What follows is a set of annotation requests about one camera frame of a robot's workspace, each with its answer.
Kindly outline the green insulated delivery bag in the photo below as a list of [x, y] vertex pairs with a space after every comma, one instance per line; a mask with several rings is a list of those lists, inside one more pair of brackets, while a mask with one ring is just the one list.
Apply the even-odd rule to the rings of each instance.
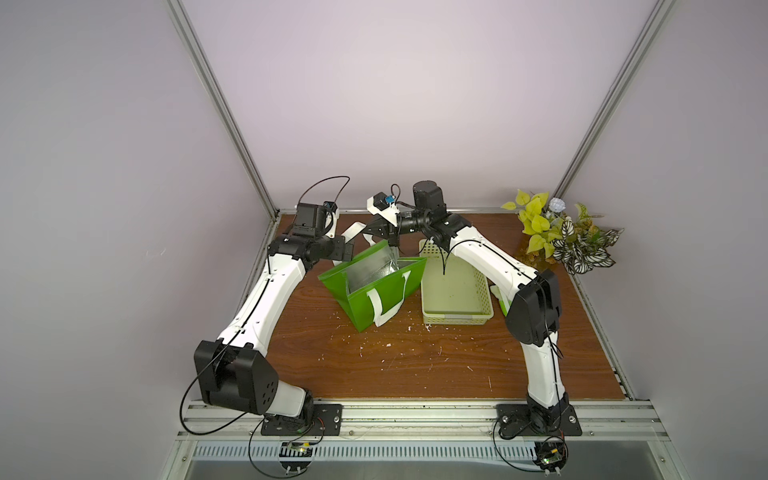
[[363, 227], [361, 222], [349, 227], [343, 234], [345, 245], [355, 246], [361, 236], [369, 247], [318, 276], [359, 332], [392, 319], [420, 288], [426, 267], [424, 257], [401, 257], [397, 248], [386, 240], [374, 241]]

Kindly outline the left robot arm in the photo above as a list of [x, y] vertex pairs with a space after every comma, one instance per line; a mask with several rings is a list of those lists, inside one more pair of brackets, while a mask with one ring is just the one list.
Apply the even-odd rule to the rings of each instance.
[[194, 352], [195, 384], [212, 406], [280, 418], [298, 430], [313, 421], [314, 400], [279, 379], [267, 360], [275, 327], [293, 291], [319, 261], [351, 257], [347, 241], [335, 234], [338, 206], [300, 203], [290, 228], [266, 250], [265, 266], [231, 323], [214, 341]]

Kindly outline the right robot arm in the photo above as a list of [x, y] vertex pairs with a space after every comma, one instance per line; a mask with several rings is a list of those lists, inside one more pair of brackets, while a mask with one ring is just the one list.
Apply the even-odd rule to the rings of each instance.
[[413, 195], [414, 202], [404, 212], [392, 194], [369, 197], [366, 209], [373, 220], [364, 232], [395, 245], [402, 235], [420, 233], [443, 252], [445, 260], [457, 257], [493, 283], [505, 306], [505, 325], [524, 354], [530, 414], [541, 430], [551, 431], [569, 405], [559, 368], [562, 302], [557, 275], [514, 259], [465, 217], [449, 211], [435, 182], [417, 182]]

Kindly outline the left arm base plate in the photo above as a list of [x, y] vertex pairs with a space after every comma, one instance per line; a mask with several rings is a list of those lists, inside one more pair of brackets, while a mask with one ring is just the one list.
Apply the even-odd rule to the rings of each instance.
[[313, 404], [305, 408], [297, 417], [267, 414], [260, 427], [260, 434], [265, 437], [334, 437], [340, 434], [342, 419], [342, 404]]

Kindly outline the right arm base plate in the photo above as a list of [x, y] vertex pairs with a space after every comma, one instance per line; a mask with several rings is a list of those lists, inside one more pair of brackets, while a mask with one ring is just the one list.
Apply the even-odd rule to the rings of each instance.
[[496, 405], [499, 436], [511, 440], [524, 436], [574, 436], [583, 434], [574, 407], [570, 404], [541, 408], [538, 405], [501, 403]]

